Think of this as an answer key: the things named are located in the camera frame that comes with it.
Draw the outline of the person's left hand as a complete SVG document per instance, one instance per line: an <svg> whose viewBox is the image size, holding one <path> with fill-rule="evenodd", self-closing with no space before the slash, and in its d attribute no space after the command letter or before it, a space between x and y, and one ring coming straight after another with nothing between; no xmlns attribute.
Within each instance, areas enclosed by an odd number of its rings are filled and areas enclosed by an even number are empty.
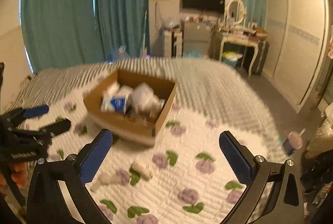
<svg viewBox="0 0 333 224"><path fill-rule="evenodd" d="M27 163L16 163L12 165L13 171L11 173L12 180L16 183L18 188L25 188L29 182L29 172Z"/></svg>

